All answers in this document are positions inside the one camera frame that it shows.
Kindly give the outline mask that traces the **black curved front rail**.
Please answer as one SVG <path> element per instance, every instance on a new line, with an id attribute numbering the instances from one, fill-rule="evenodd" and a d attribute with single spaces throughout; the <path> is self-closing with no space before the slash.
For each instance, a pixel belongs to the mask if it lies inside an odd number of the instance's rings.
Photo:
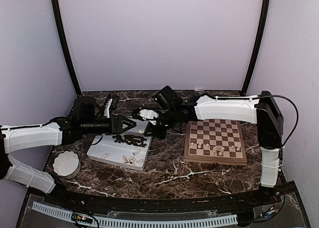
<path id="1" fill-rule="evenodd" d="M 107 198 L 95 195 L 85 195 L 67 191 L 62 198 L 46 196 L 46 200 L 62 207 L 75 209 L 89 213 L 106 213 L 107 211 L 119 212 L 196 212 L 204 210 L 217 210 L 219 212 L 244 212 L 250 211 L 260 205 L 270 205 L 275 202 L 274 198 L 266 198 L 253 201 L 259 195 L 259 191 L 249 191 L 232 195 L 222 195 L 206 198 L 193 199 L 124 199 Z"/>

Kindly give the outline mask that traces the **black right frame post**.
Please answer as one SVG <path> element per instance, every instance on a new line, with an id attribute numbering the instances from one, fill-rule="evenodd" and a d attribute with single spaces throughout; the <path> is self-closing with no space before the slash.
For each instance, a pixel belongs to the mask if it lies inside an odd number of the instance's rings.
<path id="1" fill-rule="evenodd" d="M 259 18 L 259 23 L 258 23 L 258 27 L 257 27 L 255 42 L 254 42 L 254 46 L 252 49 L 252 54 L 251 54 L 251 58 L 249 61 L 247 73 L 246 73 L 246 76 L 244 79 L 244 83 L 243 83 L 242 89 L 240 91 L 241 95 L 247 94 L 250 82 L 252 80 L 252 76 L 253 76 L 256 62 L 258 59 L 258 55 L 259 55 L 259 51 L 260 51 L 260 47 L 261 47 L 261 43 L 262 43 L 262 38 L 263 38 L 264 30 L 265 30 L 268 9 L 269 9 L 269 3 L 270 3 L 270 0 L 262 0 L 261 12 L 260 12 L 260 18 Z"/>

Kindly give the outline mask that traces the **black frame post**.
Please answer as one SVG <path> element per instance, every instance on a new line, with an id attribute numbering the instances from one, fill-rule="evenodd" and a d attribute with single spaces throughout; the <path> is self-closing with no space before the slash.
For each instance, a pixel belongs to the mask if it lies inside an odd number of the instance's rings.
<path id="1" fill-rule="evenodd" d="M 57 32 L 58 32 L 58 36 L 59 36 L 59 40 L 60 40 L 60 45 L 62 48 L 65 63 L 66 63 L 67 69 L 68 69 L 68 73 L 69 73 L 74 91 L 76 93 L 76 96 L 80 96 L 82 94 L 82 91 L 80 89 L 80 85 L 79 85 L 79 82 L 78 82 L 78 79 L 77 79 L 77 76 L 75 73 L 75 69 L 74 69 L 74 66 L 72 63 L 70 51 L 68 48 L 67 39 L 66 39 L 65 31 L 64 31 L 63 22 L 62 22 L 59 0 L 51 0 L 51 4 L 52 4 L 55 24 L 56 24 L 56 28 L 57 28 Z"/>
<path id="2" fill-rule="evenodd" d="M 251 58 L 249 61 L 247 73 L 246 73 L 246 76 L 244 79 L 244 83 L 243 83 L 242 89 L 240 91 L 241 95 L 247 94 L 250 82 L 252 80 L 252 76 L 253 76 L 256 62 L 258 59 L 258 55 L 259 55 L 259 51 L 260 51 L 260 47 L 261 47 L 261 43 L 262 43 L 262 38 L 263 38 L 264 30 L 265 30 L 268 9 L 269 9 L 269 3 L 270 3 L 270 0 L 262 0 L 261 12 L 260 12 L 260 18 L 259 18 L 259 23 L 258 23 L 258 27 L 257 27 L 255 42 L 254 42 L 254 46 L 252 49 L 252 54 L 251 54 Z"/>

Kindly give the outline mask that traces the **white scalloped ceramic bowl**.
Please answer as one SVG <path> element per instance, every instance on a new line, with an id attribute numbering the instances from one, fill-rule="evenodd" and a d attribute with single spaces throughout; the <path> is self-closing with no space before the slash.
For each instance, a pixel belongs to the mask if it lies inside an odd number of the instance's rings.
<path id="1" fill-rule="evenodd" d="M 81 169 L 79 156 L 73 151 L 64 151 L 60 153 L 54 159 L 52 166 L 53 172 L 56 175 L 66 179 L 74 178 Z"/>

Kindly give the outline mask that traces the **white divided plastic tray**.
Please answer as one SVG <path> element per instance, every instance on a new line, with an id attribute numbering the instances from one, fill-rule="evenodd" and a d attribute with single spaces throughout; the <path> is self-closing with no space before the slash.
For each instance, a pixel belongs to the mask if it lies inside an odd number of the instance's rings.
<path id="1" fill-rule="evenodd" d="M 136 119 L 135 122 L 137 123 L 137 126 L 134 129 L 128 132 L 122 133 L 120 135 L 123 138 L 125 135 L 128 135 L 128 134 L 135 135 L 135 136 L 142 136 L 147 139 L 146 147 L 137 147 L 137 146 L 127 145 L 126 143 L 115 143 L 114 139 L 112 138 L 112 136 L 114 135 L 96 136 L 89 150 L 87 151 L 87 156 L 91 160 L 107 163 L 110 165 L 120 166 L 123 168 L 142 171 L 145 166 L 145 162 L 146 162 L 146 158 L 148 155 L 152 138 L 145 137 L 143 134 L 139 133 L 140 129 L 145 130 L 145 128 L 147 127 L 148 123 L 146 121 L 140 121 Z M 137 150 L 140 150 L 141 152 L 137 154 L 136 156 L 134 156 L 133 152 Z M 107 157 L 106 159 L 102 159 L 101 155 L 107 152 L 110 153 L 110 156 Z M 143 159 L 144 162 L 136 163 L 135 161 L 135 166 L 124 164 L 123 158 L 122 158 L 123 155 L 126 157 L 134 156 L 136 158 L 136 161 Z"/>

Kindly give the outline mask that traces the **wooden chess board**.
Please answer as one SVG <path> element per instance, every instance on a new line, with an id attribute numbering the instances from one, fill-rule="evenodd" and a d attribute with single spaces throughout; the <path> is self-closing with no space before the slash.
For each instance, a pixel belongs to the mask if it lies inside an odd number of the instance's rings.
<path id="1" fill-rule="evenodd" d="M 194 143 L 194 149 L 190 149 L 190 144 Z M 210 144 L 210 149 L 205 150 L 205 145 Z M 211 150 L 217 146 L 216 156 L 211 156 Z M 235 151 L 230 152 L 229 147 L 234 146 Z M 223 156 L 218 152 L 224 147 Z M 209 119 L 192 121 L 187 124 L 186 139 L 184 149 L 184 160 L 187 162 L 237 165 L 247 164 L 243 135 L 239 121 L 224 119 Z"/>

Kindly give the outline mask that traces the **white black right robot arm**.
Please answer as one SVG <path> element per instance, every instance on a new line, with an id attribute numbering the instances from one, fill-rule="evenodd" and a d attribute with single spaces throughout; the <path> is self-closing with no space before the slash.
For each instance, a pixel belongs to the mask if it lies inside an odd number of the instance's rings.
<path id="1" fill-rule="evenodd" d="M 219 97 L 207 93 L 182 99 L 170 86 L 158 91 L 155 108 L 140 108 L 137 115 L 148 121 L 145 136 L 164 139 L 166 131 L 180 123 L 207 119 L 244 121 L 256 124 L 258 143 L 262 150 L 260 185 L 254 200 L 265 205 L 274 196 L 274 188 L 283 161 L 282 140 L 284 117 L 275 101 L 282 96 L 263 91 L 248 97 Z"/>

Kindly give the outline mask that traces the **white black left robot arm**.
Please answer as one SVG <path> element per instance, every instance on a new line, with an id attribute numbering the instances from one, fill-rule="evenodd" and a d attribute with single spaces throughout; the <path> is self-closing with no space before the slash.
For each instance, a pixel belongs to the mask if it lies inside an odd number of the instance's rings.
<path id="1" fill-rule="evenodd" d="M 50 194 L 59 206 L 70 202 L 70 194 L 59 178 L 34 169 L 11 156 L 12 152 L 43 146 L 70 145 L 88 134 L 121 134 L 137 124 L 122 115 L 112 114 L 118 99 L 99 106 L 94 97 L 75 99 L 68 116 L 58 116 L 47 123 L 0 128 L 0 178 Z"/>

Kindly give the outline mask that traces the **dark brown chess piece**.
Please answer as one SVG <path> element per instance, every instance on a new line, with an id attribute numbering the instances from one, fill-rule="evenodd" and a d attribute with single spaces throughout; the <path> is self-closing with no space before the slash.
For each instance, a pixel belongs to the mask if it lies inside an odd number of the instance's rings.
<path id="1" fill-rule="evenodd" d="M 127 143 L 128 142 L 125 138 L 123 138 L 119 134 L 112 136 L 112 138 L 114 139 L 115 143 Z"/>
<path id="2" fill-rule="evenodd" d="M 135 135 L 125 135 L 124 136 L 124 142 L 127 145 L 137 146 L 137 147 L 146 147 L 146 141 L 147 139 L 142 136 L 135 136 Z"/>

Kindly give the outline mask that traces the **black left frame post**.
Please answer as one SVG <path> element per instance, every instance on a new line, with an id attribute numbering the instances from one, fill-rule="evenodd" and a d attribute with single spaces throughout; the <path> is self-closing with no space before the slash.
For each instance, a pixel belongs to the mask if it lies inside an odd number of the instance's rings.
<path id="1" fill-rule="evenodd" d="M 66 39 L 65 31 L 64 31 L 63 22 L 62 22 L 59 0 L 51 0 L 51 4 L 52 4 L 55 24 L 56 24 L 56 28 L 57 28 L 57 32 L 58 32 L 58 36 L 59 36 L 59 40 L 60 40 L 60 45 L 62 48 L 65 63 L 66 63 L 67 69 L 68 69 L 68 73 L 69 73 L 74 91 L 76 93 L 76 96 L 80 96 L 82 94 L 82 91 L 80 89 L 80 85 L 79 85 L 79 82 L 78 82 L 78 79 L 77 79 L 77 76 L 75 73 L 75 69 L 74 69 L 74 66 L 72 63 L 70 51 L 68 48 L 67 39 Z"/>

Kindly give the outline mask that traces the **cream white chess queen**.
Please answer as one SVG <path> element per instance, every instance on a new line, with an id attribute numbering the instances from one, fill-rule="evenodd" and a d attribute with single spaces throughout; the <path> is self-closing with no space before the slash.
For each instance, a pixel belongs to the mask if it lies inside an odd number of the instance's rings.
<path id="1" fill-rule="evenodd" d="M 221 147 L 219 152 L 218 152 L 218 155 L 219 156 L 223 156 L 223 152 L 224 152 L 225 148 L 224 147 Z"/>

